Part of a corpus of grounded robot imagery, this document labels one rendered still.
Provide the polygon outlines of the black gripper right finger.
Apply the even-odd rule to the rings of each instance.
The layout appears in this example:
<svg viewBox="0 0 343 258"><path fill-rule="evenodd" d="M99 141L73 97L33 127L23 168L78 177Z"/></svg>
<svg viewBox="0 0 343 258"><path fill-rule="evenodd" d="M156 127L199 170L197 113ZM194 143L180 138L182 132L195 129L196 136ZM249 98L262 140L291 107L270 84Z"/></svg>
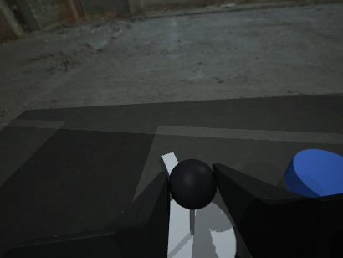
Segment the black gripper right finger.
<svg viewBox="0 0 343 258"><path fill-rule="evenodd" d="M307 197L221 163L218 190L252 258L330 258L343 230L343 193Z"/></svg>

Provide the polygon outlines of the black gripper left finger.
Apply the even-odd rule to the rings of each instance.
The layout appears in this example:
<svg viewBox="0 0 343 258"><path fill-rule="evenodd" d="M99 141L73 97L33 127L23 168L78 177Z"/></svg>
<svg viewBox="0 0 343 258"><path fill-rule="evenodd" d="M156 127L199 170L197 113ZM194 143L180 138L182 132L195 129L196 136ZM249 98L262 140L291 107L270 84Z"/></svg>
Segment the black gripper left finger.
<svg viewBox="0 0 343 258"><path fill-rule="evenodd" d="M164 171L102 230L25 240L2 258L167 258L170 206Z"/></svg>

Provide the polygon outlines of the white flat bar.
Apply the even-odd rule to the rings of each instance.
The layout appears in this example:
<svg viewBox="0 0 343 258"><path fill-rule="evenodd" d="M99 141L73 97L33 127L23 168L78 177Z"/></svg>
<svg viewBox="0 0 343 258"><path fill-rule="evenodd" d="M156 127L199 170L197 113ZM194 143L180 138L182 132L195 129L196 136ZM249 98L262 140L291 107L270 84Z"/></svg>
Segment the white flat bar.
<svg viewBox="0 0 343 258"><path fill-rule="evenodd" d="M178 164L178 161L173 152L162 156L162 159L166 165L166 169L171 174L172 169Z"/></svg>

